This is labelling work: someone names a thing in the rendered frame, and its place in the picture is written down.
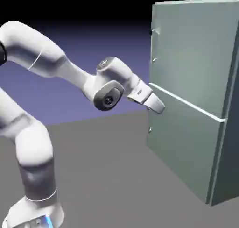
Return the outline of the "large grey-green cabinet door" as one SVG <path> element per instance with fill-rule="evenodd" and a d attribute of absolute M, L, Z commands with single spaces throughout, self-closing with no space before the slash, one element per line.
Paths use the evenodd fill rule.
<path fill-rule="evenodd" d="M 239 0 L 153 5 L 160 35 L 151 83 L 223 119 L 238 25 Z"/>

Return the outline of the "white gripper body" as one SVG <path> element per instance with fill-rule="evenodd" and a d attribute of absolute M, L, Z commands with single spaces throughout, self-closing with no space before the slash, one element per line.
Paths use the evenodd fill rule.
<path fill-rule="evenodd" d="M 143 104 L 157 114 L 161 114 L 165 109 L 164 103 L 154 93 L 151 93 Z"/>

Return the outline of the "grey-green cabinet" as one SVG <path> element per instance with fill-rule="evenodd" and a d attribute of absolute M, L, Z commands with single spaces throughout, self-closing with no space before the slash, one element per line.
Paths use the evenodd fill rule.
<path fill-rule="evenodd" d="M 204 203 L 239 196 L 239 0 L 157 2 L 148 146 Z"/>

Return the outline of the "small grey-green cabinet door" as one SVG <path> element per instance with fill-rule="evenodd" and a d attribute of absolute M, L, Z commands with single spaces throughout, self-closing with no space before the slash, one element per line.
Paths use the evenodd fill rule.
<path fill-rule="evenodd" d="M 208 204 L 212 195 L 217 155 L 225 120 L 151 83 L 164 102 L 161 115 L 148 112 L 147 145 L 192 190 Z"/>

